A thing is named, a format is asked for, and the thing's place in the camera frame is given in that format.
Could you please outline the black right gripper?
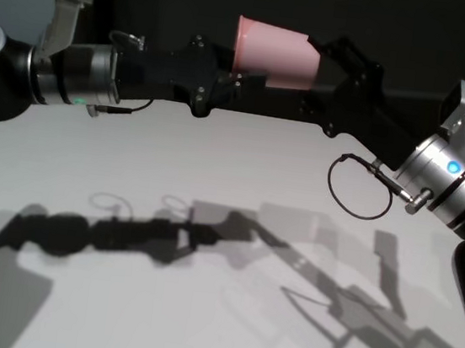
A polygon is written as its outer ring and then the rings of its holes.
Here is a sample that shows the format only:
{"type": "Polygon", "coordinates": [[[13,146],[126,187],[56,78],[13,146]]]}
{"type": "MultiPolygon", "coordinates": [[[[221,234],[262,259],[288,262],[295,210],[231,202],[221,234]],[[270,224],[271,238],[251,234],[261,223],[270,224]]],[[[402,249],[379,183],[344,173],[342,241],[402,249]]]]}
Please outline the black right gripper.
{"type": "Polygon", "coordinates": [[[327,137],[354,137],[388,168],[395,171],[418,146],[410,125],[384,99],[384,69],[348,37],[326,43],[312,36],[315,50],[336,62],[349,76],[332,94],[306,92],[301,112],[327,137]]]}

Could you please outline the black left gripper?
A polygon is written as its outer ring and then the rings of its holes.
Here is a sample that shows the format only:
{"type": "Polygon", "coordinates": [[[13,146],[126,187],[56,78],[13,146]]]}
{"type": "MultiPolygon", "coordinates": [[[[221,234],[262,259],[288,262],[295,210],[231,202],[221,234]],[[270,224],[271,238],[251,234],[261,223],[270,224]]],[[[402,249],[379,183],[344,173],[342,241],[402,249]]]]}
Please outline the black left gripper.
{"type": "Polygon", "coordinates": [[[241,112],[249,99],[265,91],[266,76],[231,72],[234,56],[233,49],[204,35],[176,51],[124,49],[116,60],[118,95],[121,100],[185,103],[201,118],[214,109],[241,112]]]}

